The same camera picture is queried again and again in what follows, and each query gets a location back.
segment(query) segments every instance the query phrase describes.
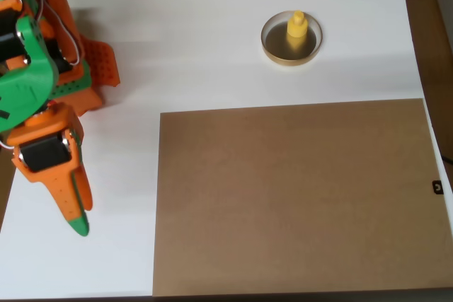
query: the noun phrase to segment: white table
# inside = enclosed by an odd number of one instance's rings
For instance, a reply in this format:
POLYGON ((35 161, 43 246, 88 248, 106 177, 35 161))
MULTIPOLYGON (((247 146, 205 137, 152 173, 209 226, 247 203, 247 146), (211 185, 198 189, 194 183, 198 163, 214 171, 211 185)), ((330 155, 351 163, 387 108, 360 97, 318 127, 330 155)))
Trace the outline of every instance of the white table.
MULTIPOLYGON (((88 237, 20 174, 0 232, 0 298, 152 293, 159 114, 422 98, 405 0, 69 0, 81 31, 115 49, 122 84, 85 114, 88 237), (325 41, 310 63, 273 64, 271 16, 300 8, 325 41)), ((435 147, 449 215, 453 196, 435 147)))

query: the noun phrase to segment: brown cardboard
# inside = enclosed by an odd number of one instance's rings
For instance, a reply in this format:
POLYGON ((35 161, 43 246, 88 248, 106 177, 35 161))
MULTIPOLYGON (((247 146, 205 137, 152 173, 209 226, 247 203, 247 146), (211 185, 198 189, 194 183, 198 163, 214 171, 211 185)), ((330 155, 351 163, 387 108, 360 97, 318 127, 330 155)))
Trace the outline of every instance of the brown cardboard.
POLYGON ((161 115, 154 296, 453 285, 422 100, 161 115))

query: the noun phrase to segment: black sticker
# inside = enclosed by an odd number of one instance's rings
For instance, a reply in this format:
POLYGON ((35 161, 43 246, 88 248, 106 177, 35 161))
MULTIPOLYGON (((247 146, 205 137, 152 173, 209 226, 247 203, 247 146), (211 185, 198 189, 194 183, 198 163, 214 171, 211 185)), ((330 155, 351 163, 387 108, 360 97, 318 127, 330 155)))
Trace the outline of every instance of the black sticker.
POLYGON ((439 180, 433 180, 432 189, 434 190, 435 194, 444 194, 444 190, 442 188, 442 182, 440 182, 439 180))
POLYGON ((7 120, 9 118, 9 112, 0 110, 0 118, 7 120))

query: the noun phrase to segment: yellow object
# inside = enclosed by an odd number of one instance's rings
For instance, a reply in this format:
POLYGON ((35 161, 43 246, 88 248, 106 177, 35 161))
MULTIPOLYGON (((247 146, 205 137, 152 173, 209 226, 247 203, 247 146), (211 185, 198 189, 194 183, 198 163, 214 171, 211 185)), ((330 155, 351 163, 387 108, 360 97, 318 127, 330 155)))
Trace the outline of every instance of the yellow object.
POLYGON ((294 38, 302 38, 306 35, 309 22, 305 18, 304 12, 295 11, 294 15, 288 20, 288 35, 294 38))
POLYGON ((305 18, 304 12, 295 11, 288 20, 286 40, 290 47, 297 51, 305 43, 306 32, 309 28, 309 22, 305 18))

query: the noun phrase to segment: small yellow bottle cap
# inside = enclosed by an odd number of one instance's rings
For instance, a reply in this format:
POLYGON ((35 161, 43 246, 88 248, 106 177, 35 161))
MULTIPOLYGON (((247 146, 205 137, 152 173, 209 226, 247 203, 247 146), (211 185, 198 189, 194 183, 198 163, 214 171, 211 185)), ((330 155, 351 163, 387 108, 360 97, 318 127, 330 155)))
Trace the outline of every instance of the small yellow bottle cap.
POLYGON ((288 20, 288 35, 294 38, 301 38, 306 35, 309 28, 309 22, 305 18, 304 12, 295 11, 294 15, 288 20))

